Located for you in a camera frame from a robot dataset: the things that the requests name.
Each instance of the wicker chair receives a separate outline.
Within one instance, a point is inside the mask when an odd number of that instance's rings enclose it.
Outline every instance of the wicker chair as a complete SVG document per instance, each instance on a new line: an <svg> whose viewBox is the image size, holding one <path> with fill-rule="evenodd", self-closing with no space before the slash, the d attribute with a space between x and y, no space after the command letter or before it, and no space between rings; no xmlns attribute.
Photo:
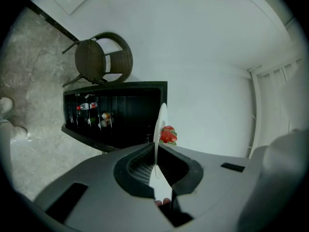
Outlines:
<svg viewBox="0 0 309 232"><path fill-rule="evenodd" d="M121 51L105 54L102 47L96 42L99 39L110 39L119 44ZM105 74L122 74L118 79L109 83L120 83L131 75L133 68L133 57L130 47L123 38L112 32L100 33L89 40L74 42L68 49L62 53L66 53L74 45L78 45L75 51L75 65L79 72L78 77L65 83L63 87L84 78L91 83L104 84L107 82L103 79ZM106 72L106 58L111 58L111 70Z"/></svg>

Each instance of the gray machine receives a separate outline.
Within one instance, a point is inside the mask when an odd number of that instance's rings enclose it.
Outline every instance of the gray machine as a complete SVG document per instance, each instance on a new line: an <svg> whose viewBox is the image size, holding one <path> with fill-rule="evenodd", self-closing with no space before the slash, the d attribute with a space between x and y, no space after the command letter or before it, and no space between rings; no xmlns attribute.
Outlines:
<svg viewBox="0 0 309 232"><path fill-rule="evenodd" d="M71 169L39 194L35 213L55 231L258 231L304 178L308 145L309 131L295 132L244 159L160 144L173 189L161 208L149 186L154 143L137 145Z"/></svg>

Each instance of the white plate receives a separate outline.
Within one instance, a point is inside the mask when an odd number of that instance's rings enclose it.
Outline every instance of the white plate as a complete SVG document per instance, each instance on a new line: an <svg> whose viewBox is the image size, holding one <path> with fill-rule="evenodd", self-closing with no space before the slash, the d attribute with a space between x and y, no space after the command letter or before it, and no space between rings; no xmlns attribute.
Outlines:
<svg viewBox="0 0 309 232"><path fill-rule="evenodd" d="M166 104L163 103L160 108L158 120L156 121L155 124L155 129L154 129L154 171L155 171L155 176L157 179L161 177L161 173L159 171L159 167L157 164L158 160L158 145L159 141L161 138L161 131L163 127L168 126L168 108L166 107Z"/></svg>

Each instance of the marble floor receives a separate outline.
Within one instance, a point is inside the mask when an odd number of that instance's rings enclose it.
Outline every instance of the marble floor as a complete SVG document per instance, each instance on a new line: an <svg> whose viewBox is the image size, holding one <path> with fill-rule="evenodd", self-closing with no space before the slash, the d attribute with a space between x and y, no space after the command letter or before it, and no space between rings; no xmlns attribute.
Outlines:
<svg viewBox="0 0 309 232"><path fill-rule="evenodd" d="M15 188L33 200L50 182L83 160L101 154L61 131L64 123L63 92L91 86L80 80L62 88L78 73L72 41L44 18L25 8L0 52L0 97L14 108L4 116L28 130L26 141L11 145Z"/></svg>

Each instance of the bottle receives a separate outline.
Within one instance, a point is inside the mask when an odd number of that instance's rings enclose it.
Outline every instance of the bottle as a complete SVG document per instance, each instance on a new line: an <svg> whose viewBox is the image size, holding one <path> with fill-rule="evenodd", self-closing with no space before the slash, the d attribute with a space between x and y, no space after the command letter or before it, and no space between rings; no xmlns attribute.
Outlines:
<svg viewBox="0 0 309 232"><path fill-rule="evenodd" d="M111 124L111 120L109 119L109 120L101 120L101 126L102 127L107 127L107 126L109 126Z"/></svg>
<svg viewBox="0 0 309 232"><path fill-rule="evenodd" d="M111 118L111 114L109 114L109 113L103 113L103 114L102 114L102 118L103 118L103 119L110 119L110 118Z"/></svg>
<svg viewBox="0 0 309 232"><path fill-rule="evenodd" d="M91 122L91 124L92 124L92 123L94 123L95 121L96 121L96 118L87 119L87 123L88 123L88 124L90 124L90 122Z"/></svg>
<svg viewBox="0 0 309 232"><path fill-rule="evenodd" d="M77 106L76 109L77 110L88 110L88 109L92 109L96 107L97 107L97 103L91 102L91 103L83 103L80 106Z"/></svg>

